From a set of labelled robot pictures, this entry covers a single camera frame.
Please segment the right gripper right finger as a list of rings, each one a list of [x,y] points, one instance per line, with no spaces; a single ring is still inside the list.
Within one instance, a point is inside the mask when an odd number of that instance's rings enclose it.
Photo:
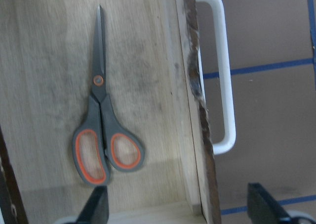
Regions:
[[[260,183],[247,186],[247,214],[253,224],[290,224],[291,217]]]

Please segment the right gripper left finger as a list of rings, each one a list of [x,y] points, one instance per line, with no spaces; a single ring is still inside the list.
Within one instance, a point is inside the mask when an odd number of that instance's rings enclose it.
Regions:
[[[109,202],[106,186],[95,187],[84,208],[79,214],[77,224],[107,224]]]

